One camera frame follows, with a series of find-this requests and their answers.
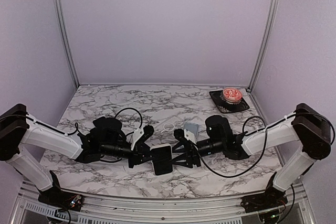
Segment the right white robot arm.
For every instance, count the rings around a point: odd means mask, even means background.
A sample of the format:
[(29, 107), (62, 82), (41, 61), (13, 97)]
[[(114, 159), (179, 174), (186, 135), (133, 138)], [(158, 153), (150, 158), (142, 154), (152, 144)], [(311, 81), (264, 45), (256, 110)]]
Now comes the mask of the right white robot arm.
[(282, 119), (252, 132), (242, 131), (234, 134), (227, 118), (213, 115), (206, 119), (208, 138), (197, 143), (190, 140), (190, 131), (177, 129), (174, 137), (178, 144), (173, 152), (185, 153), (191, 158), (190, 165), (199, 165), (203, 156), (222, 152), (232, 160), (247, 159), (266, 149), (289, 142), (299, 142), (299, 148), (275, 172), (265, 192), (260, 195), (260, 203), (271, 207), (281, 194), (310, 167), (319, 160), (329, 156), (335, 140), (335, 128), (323, 115), (305, 103), (296, 106), (294, 112)]

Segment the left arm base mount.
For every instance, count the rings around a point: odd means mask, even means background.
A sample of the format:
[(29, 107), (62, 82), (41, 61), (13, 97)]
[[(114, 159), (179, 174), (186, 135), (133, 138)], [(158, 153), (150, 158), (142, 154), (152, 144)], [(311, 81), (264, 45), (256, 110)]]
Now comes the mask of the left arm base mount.
[(56, 174), (53, 171), (50, 171), (50, 174), (52, 187), (44, 191), (38, 190), (38, 201), (63, 210), (79, 212), (82, 208), (83, 195), (62, 190)]

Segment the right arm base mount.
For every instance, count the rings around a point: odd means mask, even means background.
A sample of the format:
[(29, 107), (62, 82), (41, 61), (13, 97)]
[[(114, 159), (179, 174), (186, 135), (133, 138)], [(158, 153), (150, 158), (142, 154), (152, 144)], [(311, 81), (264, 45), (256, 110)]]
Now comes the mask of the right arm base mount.
[(274, 187), (274, 173), (263, 193), (244, 196), (241, 198), (240, 205), (244, 208), (246, 213), (275, 208), (281, 205), (286, 205), (288, 199), (285, 196), (285, 191), (280, 191)]

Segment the blue phone case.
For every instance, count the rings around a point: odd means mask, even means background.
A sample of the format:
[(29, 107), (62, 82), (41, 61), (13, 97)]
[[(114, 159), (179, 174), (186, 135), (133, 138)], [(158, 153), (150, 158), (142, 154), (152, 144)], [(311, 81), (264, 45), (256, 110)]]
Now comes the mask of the blue phone case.
[(192, 122), (185, 122), (183, 125), (183, 130), (185, 132), (191, 132), (197, 138), (199, 132), (199, 125)]

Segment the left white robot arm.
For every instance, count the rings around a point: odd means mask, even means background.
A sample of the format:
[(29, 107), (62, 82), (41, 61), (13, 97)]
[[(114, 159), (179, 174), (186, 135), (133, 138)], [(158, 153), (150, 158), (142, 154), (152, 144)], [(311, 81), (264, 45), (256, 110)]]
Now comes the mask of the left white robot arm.
[(102, 116), (94, 120), (93, 125), (86, 135), (79, 130), (63, 132), (36, 119), (27, 112), (25, 105), (17, 104), (1, 115), (1, 160), (28, 178), (41, 193), (45, 192), (54, 205), (61, 206), (67, 198), (57, 177), (41, 167), (26, 145), (41, 147), (84, 164), (111, 156), (125, 158), (129, 167), (133, 167), (150, 158), (150, 148), (145, 142), (153, 135), (153, 126), (140, 125), (128, 141), (117, 118)]

